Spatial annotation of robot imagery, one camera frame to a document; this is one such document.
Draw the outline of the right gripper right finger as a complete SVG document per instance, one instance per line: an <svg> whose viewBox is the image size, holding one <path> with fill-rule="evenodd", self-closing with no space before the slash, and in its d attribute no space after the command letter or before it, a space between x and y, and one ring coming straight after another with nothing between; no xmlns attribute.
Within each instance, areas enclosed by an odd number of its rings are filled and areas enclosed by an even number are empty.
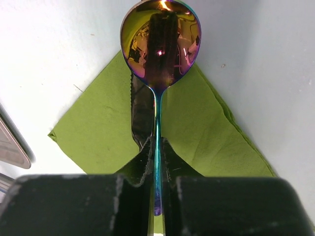
<svg viewBox="0 0 315 236"><path fill-rule="evenodd" d="M278 177L204 177L162 142L167 236L312 236L294 190Z"/></svg>

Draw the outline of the green paper napkin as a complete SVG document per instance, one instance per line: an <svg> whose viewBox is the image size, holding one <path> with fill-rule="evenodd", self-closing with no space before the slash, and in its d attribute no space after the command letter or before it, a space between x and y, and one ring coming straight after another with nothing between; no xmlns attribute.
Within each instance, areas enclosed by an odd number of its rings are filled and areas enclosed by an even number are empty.
<svg viewBox="0 0 315 236"><path fill-rule="evenodd" d="M202 175L276 175L196 65L163 96L162 135ZM49 137L88 174L116 172L139 152L131 134L130 71L122 54L87 87Z"/></svg>

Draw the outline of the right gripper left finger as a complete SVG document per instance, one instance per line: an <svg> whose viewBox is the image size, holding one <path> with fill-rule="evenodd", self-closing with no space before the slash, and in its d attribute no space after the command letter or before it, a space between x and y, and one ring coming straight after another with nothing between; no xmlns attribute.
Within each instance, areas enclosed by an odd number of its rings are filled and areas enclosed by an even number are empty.
<svg viewBox="0 0 315 236"><path fill-rule="evenodd" d="M0 206L3 236L151 236L152 143L110 175L29 175Z"/></svg>

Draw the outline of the iridescent spoon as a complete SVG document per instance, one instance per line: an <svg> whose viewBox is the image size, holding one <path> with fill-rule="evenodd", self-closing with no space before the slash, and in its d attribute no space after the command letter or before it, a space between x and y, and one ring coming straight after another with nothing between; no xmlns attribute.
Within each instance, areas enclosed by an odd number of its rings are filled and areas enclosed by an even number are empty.
<svg viewBox="0 0 315 236"><path fill-rule="evenodd" d="M142 0L126 14L121 50L132 73L154 95L154 215L162 200L161 111L164 92L192 68L201 45L201 23L181 0Z"/></svg>

